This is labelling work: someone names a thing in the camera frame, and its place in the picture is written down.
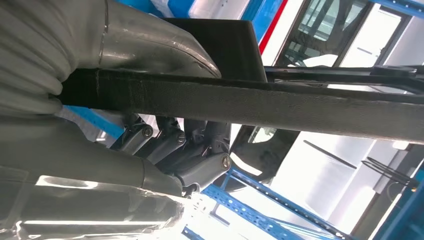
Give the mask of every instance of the blue shelving frame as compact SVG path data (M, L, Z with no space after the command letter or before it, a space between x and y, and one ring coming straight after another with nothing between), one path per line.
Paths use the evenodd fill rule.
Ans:
M406 15L424 19L424 4L411 0L369 0Z
M190 230L188 227L185 227L181 234L190 240L204 240L200 235Z
M303 238L301 236L312 237L318 240L353 239L348 234L345 234L342 231L336 229L324 219L274 192L263 184L255 181L238 169L232 167L226 174L227 175L221 187L210 185L202 191L202 194L214 199L217 204L228 208L238 216L247 220L249 223L255 225L259 229L265 231L272 237L278 240L302 240ZM231 196L224 190L230 178L235 179L246 186L254 188L271 201L278 203L280 206L288 209L292 213L322 229L323 232L315 231L313 229L309 229L293 223L268 217L256 211L252 207L243 204L241 201L237 200L235 197Z
M89 108L69 105L65 105L64 108L80 116L82 119L91 123L93 126L99 128L100 130L105 131L107 134L114 137L115 139L118 139L125 131L125 129L123 129L122 127L109 121L108 119L104 118L100 114L97 114L95 111Z

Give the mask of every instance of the bolt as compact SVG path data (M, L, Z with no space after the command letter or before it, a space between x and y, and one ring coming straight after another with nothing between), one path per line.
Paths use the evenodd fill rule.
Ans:
M178 144L183 144L184 142L186 142L186 135L184 133L178 134L178 136L176 137L176 142Z
M231 160L230 160L230 157L228 157L228 156L225 156L223 159L222 159L222 165L224 166L224 168L229 168L230 167L230 165L231 165Z
M145 138L150 138L153 135L153 128L151 126L145 126L142 130L141 133L143 134L143 136Z

